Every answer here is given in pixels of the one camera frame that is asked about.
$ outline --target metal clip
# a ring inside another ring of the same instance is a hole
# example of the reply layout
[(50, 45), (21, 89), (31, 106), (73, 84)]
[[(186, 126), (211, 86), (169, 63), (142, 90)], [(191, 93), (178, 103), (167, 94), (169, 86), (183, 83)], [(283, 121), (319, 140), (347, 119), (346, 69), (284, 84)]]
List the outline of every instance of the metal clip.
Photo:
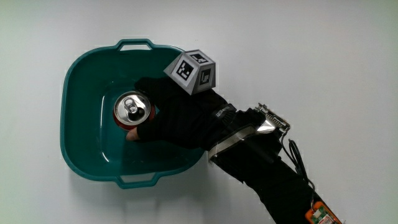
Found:
[(259, 106), (254, 110), (264, 114), (266, 117), (264, 124), (261, 125), (260, 128), (257, 130), (259, 133), (266, 134), (272, 132), (275, 128), (278, 128), (283, 133), (287, 133), (287, 131), (290, 129), (290, 124), (286, 122), (286, 120), (269, 110), (266, 105), (262, 105), (259, 103)]

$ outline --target can lid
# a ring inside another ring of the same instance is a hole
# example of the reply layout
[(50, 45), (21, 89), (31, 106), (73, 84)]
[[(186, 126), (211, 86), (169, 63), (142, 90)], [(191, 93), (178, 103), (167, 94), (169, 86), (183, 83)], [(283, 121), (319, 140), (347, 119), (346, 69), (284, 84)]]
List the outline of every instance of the can lid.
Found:
[(148, 118), (150, 102), (142, 93), (130, 91), (116, 100), (113, 112), (122, 124), (138, 125)]

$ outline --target wrist strap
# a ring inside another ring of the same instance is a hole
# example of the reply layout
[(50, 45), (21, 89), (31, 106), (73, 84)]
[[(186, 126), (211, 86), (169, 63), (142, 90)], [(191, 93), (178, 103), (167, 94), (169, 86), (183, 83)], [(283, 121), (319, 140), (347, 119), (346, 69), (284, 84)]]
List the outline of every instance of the wrist strap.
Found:
[(223, 151), (231, 148), (236, 143), (244, 140), (246, 137), (253, 135), (256, 133), (256, 129), (252, 125), (245, 126), (242, 129), (239, 129), (229, 136), (226, 136), (220, 142), (216, 143), (207, 154), (207, 158), (210, 161), (213, 156), (217, 156), (218, 154), (222, 153)]

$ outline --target pull tab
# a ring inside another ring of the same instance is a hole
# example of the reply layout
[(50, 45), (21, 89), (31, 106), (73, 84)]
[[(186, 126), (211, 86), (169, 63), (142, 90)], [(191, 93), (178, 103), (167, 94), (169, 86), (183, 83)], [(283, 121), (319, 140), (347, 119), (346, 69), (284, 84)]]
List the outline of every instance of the pull tab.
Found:
[(124, 105), (124, 109), (126, 109), (127, 115), (130, 113), (131, 114), (137, 113), (137, 111), (138, 111), (136, 102), (131, 97), (124, 99), (123, 105)]

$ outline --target teal plastic basin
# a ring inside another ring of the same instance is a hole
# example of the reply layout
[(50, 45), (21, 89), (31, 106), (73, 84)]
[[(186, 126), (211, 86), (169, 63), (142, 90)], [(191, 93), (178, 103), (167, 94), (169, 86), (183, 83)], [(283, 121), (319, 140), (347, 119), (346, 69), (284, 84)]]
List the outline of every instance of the teal plastic basin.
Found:
[[(140, 50), (142, 46), (149, 50)], [(204, 151), (199, 148), (128, 142), (127, 132), (113, 119), (117, 98), (133, 90), (141, 77), (166, 76), (163, 70), (181, 51), (147, 39), (120, 40), (85, 53), (71, 65), (63, 86), (60, 144), (72, 171), (90, 180), (114, 181), (122, 189), (149, 187), (201, 158)]]

